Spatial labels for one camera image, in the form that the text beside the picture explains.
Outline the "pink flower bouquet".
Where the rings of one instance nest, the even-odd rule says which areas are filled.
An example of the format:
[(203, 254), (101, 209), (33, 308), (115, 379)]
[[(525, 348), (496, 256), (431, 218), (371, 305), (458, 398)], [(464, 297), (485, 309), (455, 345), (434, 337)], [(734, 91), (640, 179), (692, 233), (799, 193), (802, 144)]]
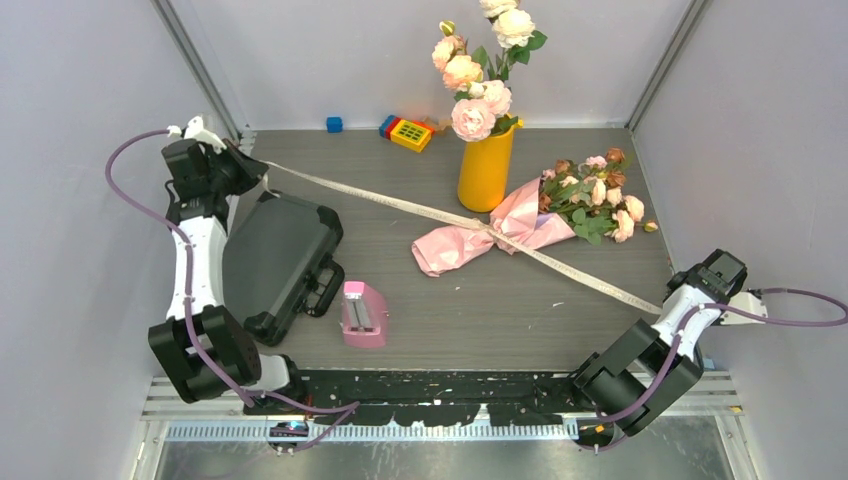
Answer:
[(591, 245), (624, 243), (642, 230), (659, 230), (646, 206), (622, 187), (628, 161), (611, 148), (581, 163), (559, 160), (552, 169), (514, 190), (489, 214), (489, 228), (437, 228), (411, 246), (420, 270), (431, 277), (456, 270), (496, 246), (510, 254), (513, 243), (540, 249), (571, 238)]

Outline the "beige ribbon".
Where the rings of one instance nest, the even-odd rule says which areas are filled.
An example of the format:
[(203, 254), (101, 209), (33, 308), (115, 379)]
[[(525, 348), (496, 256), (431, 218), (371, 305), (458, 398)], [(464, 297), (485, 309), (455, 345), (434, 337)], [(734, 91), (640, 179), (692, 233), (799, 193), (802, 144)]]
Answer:
[(275, 168), (286, 172), (288, 174), (294, 175), (301, 179), (307, 180), (316, 185), (320, 185), (322, 187), (353, 196), (356, 198), (368, 200), (374, 202), (376, 204), (380, 204), (383, 206), (387, 206), (399, 211), (403, 211), (406, 213), (410, 213), (413, 215), (417, 215), (419, 217), (428, 218), (431, 220), (436, 220), (441, 223), (452, 225), (456, 227), (461, 227), (474, 231), (483, 231), (489, 234), (496, 240), (502, 241), (506, 243), (508, 246), (513, 247), (519, 252), (522, 252), (539, 263), (551, 268), (557, 273), (577, 282), (584, 286), (587, 286), (593, 290), (601, 292), (609, 297), (614, 298), (615, 300), (622, 302), (626, 305), (635, 307), (643, 312), (659, 315), (662, 312), (662, 309), (654, 304), (651, 304), (647, 300), (644, 300), (634, 294), (631, 294), (613, 284), (610, 284), (602, 279), (594, 277), (588, 273), (585, 273), (579, 269), (574, 268), (571, 265), (568, 265), (564, 262), (556, 260), (544, 253), (539, 252), (538, 250), (531, 249), (529, 247), (523, 246), (519, 244), (517, 241), (509, 239), (505, 234), (497, 232), (493, 227), (484, 224), (481, 220), (476, 218), (463, 217), (457, 214), (449, 213), (443, 210), (439, 210), (433, 207), (429, 207), (426, 205), (414, 203), (411, 201), (379, 194), (373, 191), (364, 190), (361, 188), (353, 187), (347, 184), (343, 184), (340, 182), (328, 180), (325, 178), (317, 177), (314, 175), (305, 174), (288, 167), (281, 166), (277, 163), (271, 161), (260, 160), (260, 163), (266, 164), (270, 168)]

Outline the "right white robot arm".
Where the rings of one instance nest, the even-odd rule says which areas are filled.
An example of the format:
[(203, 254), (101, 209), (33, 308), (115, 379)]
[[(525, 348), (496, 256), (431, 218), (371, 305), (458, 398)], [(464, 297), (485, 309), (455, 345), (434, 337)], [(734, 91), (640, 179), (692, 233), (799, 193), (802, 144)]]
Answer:
[(727, 305), (746, 278), (746, 265), (721, 249), (675, 273), (655, 324), (636, 321), (572, 375), (573, 403), (595, 411), (628, 437), (640, 433), (701, 379), (697, 342), (721, 316), (707, 306)]

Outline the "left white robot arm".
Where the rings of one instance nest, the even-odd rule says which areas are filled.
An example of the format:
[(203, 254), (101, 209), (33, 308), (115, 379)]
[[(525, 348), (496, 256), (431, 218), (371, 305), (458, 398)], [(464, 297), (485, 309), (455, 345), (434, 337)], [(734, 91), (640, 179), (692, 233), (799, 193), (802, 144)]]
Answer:
[(162, 150), (175, 195), (162, 221), (176, 248), (174, 295), (148, 344), (188, 403), (231, 391), (246, 405), (268, 393), (280, 412), (298, 412), (307, 398), (283, 355), (263, 355), (225, 305), (224, 250), (229, 202), (259, 183), (266, 168), (230, 140), (185, 137)]

